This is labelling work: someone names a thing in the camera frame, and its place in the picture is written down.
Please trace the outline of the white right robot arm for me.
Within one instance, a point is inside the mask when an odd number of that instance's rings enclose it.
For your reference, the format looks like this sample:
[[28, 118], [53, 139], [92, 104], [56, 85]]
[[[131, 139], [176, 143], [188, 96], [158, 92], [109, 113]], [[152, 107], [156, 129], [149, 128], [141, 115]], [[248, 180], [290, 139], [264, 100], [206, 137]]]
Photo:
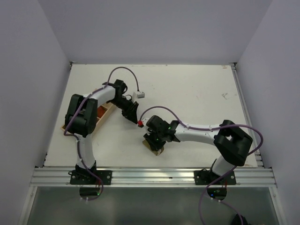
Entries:
[[198, 142], [215, 146], [220, 157], [209, 172], [209, 179], [219, 184], [225, 179], [225, 173], [233, 167], [244, 166], [253, 139], [230, 120], [224, 120], [218, 127], [191, 127], [182, 125], [178, 120], [166, 122], [154, 115], [138, 121], [138, 126], [145, 128], [143, 136], [151, 151], [161, 152], [166, 143]]

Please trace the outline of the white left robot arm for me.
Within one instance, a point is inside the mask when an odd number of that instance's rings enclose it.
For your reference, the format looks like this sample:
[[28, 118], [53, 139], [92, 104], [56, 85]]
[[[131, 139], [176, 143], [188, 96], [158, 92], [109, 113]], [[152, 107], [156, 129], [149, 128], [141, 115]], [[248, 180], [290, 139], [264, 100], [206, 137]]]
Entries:
[[125, 119], [137, 123], [139, 104], [124, 96], [126, 90], [127, 85], [122, 80], [116, 80], [114, 83], [104, 83], [88, 95], [74, 94], [70, 99], [65, 115], [64, 135], [76, 139], [78, 161], [75, 171], [87, 184], [94, 183], [98, 177], [91, 136], [96, 128], [98, 108], [104, 103], [111, 103], [121, 109]]

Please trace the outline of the olive and cream underwear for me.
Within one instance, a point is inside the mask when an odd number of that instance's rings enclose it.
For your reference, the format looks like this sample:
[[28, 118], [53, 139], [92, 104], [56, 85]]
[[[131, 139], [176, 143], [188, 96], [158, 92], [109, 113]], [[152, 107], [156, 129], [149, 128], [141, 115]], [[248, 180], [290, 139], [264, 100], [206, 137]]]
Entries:
[[150, 150], [156, 156], [159, 156], [161, 153], [164, 152], [164, 147], [160, 148], [159, 150], [155, 150], [150, 146], [150, 144], [146, 140], [143, 140], [142, 143], [148, 150]]

